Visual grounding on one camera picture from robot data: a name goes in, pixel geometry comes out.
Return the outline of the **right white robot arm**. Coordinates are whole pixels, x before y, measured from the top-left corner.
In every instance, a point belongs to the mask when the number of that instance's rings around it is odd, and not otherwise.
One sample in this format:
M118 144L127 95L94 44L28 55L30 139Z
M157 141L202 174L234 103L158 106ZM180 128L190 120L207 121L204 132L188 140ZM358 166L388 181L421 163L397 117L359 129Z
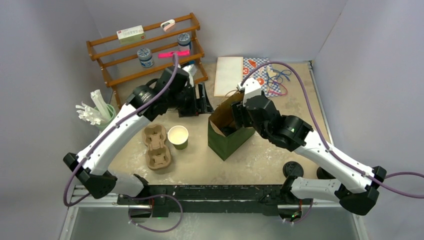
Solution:
M303 156L332 175L332 179L307 179L288 176L280 196L288 204L296 200L319 199L339 203L345 210L367 215L376 205L379 185L387 171L370 167L347 156L321 139L318 131L295 115L281 115L275 104L263 94L247 101L231 103L236 128L254 128L271 144Z

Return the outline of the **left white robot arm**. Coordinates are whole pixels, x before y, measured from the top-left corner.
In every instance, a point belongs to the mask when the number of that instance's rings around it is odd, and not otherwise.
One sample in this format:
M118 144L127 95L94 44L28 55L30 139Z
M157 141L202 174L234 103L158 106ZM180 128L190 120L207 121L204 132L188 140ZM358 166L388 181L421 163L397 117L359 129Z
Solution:
M63 162L87 190L85 197L101 199L110 193L129 195L138 205L146 203L149 191L135 174L119 175L109 166L122 148L143 128L168 109L176 109L180 117L211 113L212 106L204 86L195 85L194 64L170 66L159 78L137 86L117 115L87 147L78 153L67 153Z

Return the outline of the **white paper cup stack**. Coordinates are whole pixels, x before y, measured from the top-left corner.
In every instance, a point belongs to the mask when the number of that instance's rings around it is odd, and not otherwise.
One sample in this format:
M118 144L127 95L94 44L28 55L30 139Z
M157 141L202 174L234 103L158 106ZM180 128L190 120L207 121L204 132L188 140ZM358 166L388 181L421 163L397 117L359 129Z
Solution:
M189 132L184 126L176 125L169 129L167 138L177 150L184 150L188 146Z

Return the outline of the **green paper bag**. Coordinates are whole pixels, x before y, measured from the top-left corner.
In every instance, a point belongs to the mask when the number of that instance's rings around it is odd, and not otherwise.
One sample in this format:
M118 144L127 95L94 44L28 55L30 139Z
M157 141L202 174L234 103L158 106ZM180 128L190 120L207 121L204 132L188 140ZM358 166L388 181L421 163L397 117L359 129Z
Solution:
M229 158L254 133L252 127L242 127L229 136L224 136L220 128L235 125L231 104L243 101L244 94L236 92L222 102L208 117L207 143L208 146L223 160Z

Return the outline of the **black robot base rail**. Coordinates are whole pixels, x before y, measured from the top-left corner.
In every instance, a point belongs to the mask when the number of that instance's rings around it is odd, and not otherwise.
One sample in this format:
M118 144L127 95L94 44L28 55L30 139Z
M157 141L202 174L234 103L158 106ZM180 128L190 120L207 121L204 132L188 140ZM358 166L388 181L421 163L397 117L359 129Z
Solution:
M241 213L290 216L310 199L284 195L280 184L148 185L136 197L121 194L118 205L152 207L155 218L170 213Z

